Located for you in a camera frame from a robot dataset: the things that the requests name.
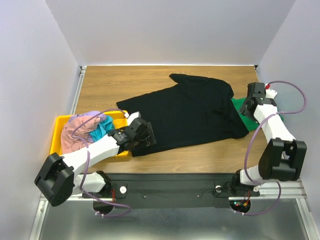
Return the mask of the black t shirt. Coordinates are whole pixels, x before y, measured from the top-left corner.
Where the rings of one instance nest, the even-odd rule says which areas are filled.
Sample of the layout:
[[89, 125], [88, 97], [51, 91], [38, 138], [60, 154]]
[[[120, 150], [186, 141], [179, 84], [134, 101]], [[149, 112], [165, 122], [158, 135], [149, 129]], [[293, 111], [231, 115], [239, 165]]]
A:
[[133, 157], [248, 135], [227, 82], [177, 73], [169, 77], [176, 83], [172, 87], [116, 103], [151, 123], [156, 144], [132, 151]]

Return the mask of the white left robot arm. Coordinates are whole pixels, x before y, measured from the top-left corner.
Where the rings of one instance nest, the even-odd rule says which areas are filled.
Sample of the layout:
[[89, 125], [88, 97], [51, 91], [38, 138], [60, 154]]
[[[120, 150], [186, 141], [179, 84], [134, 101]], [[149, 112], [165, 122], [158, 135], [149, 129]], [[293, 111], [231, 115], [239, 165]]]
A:
[[136, 117], [130, 125], [115, 129], [80, 150], [63, 155], [56, 152], [50, 154], [34, 183], [53, 207], [81, 193], [86, 186], [85, 179], [89, 180], [91, 193], [106, 197], [111, 193], [111, 184], [98, 173], [88, 174], [88, 168], [125, 151], [149, 147], [155, 143], [151, 123]]

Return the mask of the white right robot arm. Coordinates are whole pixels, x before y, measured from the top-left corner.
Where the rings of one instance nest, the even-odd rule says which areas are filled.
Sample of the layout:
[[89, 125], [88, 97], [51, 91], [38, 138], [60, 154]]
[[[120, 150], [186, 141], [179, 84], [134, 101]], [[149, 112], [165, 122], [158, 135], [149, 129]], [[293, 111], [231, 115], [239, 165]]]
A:
[[247, 96], [240, 108], [240, 114], [256, 121], [254, 132], [262, 130], [267, 146], [256, 166], [238, 170], [230, 182], [231, 192], [242, 195], [248, 186], [259, 186], [267, 181], [296, 181], [300, 178], [307, 145], [296, 140], [285, 126], [275, 97], [277, 92], [269, 83], [253, 82], [247, 86]]

